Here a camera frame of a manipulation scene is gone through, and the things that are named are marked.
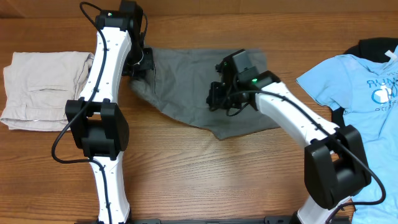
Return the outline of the grey shorts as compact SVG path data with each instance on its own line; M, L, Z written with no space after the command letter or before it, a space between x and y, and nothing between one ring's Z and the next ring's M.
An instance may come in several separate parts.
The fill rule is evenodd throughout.
M154 48L154 69L143 77L132 77L129 87L161 113L190 126L208 129L219 140L278 128L272 119L250 106L233 117L223 110L210 111L206 103L210 84L220 80L215 65L234 52L233 49Z

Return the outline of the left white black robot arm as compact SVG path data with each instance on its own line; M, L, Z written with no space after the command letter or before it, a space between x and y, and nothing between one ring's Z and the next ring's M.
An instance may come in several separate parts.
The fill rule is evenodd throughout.
M123 76L145 77L155 69L153 51L144 45L148 19L135 1L118 10L101 9L90 21L97 30L96 51L85 87L68 100L66 129L93 170L99 200L96 223L132 223L123 177L129 125L118 106Z

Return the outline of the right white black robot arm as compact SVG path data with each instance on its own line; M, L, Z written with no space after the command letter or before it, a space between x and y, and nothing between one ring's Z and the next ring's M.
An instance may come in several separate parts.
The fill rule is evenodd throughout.
M275 121L304 150L304 183L309 198L291 217L269 217L267 223L349 223L337 217L352 196L371 182L363 141L352 126L339 127L298 100L272 72L259 73L243 49L215 66L210 109L242 111L251 105Z

